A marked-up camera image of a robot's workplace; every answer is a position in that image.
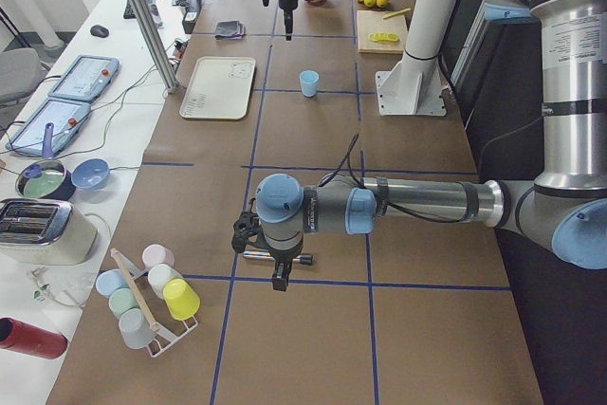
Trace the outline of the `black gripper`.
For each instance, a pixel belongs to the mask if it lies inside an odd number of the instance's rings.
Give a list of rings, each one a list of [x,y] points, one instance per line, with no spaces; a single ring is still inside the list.
[[[292,39],[293,11],[298,7],[298,0],[279,0],[279,7],[284,11],[285,38]]]
[[[274,260],[272,287],[276,291],[287,291],[290,270],[293,263],[304,266],[313,265],[313,255],[310,253],[295,255],[293,252],[278,252],[271,253],[270,257]]]

